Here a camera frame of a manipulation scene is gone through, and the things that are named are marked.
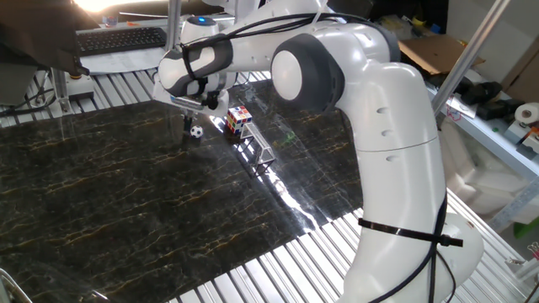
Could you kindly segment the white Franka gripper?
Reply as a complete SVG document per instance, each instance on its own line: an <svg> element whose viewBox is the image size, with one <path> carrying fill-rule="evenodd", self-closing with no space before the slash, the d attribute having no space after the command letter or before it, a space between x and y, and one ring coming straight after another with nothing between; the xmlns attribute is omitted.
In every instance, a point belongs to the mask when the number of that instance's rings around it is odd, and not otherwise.
<svg viewBox="0 0 539 303"><path fill-rule="evenodd" d="M229 94L227 90L203 93L200 96L174 97L166 91L159 77L155 78L152 99L181 109L185 132L190 133L193 116L198 114L224 116L228 111Z"/></svg>

